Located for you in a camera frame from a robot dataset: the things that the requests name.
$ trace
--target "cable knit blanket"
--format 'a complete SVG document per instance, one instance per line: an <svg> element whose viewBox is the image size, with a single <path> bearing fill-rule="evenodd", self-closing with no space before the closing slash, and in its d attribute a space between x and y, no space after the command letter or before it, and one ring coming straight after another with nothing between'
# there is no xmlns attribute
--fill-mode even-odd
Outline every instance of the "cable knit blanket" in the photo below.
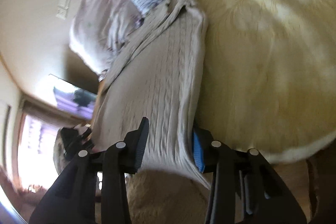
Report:
<svg viewBox="0 0 336 224"><path fill-rule="evenodd" d="M92 140L99 150L150 121L142 169L177 173L209 186L191 153L207 22L196 0L165 0L131 34L105 78Z"/></svg>

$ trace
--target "light switch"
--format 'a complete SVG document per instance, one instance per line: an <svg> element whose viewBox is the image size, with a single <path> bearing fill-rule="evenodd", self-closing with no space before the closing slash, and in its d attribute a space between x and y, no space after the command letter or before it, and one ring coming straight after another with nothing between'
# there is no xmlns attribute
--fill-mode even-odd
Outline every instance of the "light switch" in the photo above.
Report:
<svg viewBox="0 0 336 224"><path fill-rule="evenodd" d="M57 6L57 14L56 16L61 19L66 19L68 15L68 9L64 9L63 7Z"/></svg>
<svg viewBox="0 0 336 224"><path fill-rule="evenodd" d="M70 0L59 0L58 1L58 6L64 8L64 9L69 9Z"/></svg>

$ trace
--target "wall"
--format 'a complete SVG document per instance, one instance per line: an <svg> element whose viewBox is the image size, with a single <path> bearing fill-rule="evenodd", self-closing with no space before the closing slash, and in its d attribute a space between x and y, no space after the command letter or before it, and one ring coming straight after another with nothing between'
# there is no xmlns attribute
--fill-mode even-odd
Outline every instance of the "wall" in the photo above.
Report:
<svg viewBox="0 0 336 224"><path fill-rule="evenodd" d="M96 75L68 47L71 20L80 0L71 0L68 18L57 18L58 0L0 0L0 51L23 92L41 98L53 74L96 92Z"/></svg>
<svg viewBox="0 0 336 224"><path fill-rule="evenodd" d="M21 91L12 81L11 76L0 60L0 103L2 105L10 106L9 119L6 130L6 169L8 174L11 175L12 166L12 140L14 133L14 124L16 120L16 113L18 110L21 98ZM4 128L4 120L0 120L0 128ZM0 131L0 164L3 162L3 130Z"/></svg>

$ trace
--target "blanket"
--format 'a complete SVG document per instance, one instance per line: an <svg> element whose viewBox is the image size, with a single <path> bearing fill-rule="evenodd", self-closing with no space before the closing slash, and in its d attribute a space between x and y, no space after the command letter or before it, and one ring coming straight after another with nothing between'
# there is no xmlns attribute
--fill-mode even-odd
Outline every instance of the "blanket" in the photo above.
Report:
<svg viewBox="0 0 336 224"><path fill-rule="evenodd" d="M209 28L196 121L272 163L336 137L336 0L198 0Z"/></svg>
<svg viewBox="0 0 336 224"><path fill-rule="evenodd" d="M123 140L146 116L142 169L177 173L209 187L191 152L206 28L196 0L165 0L130 35L105 77L92 131L98 150Z"/></svg>

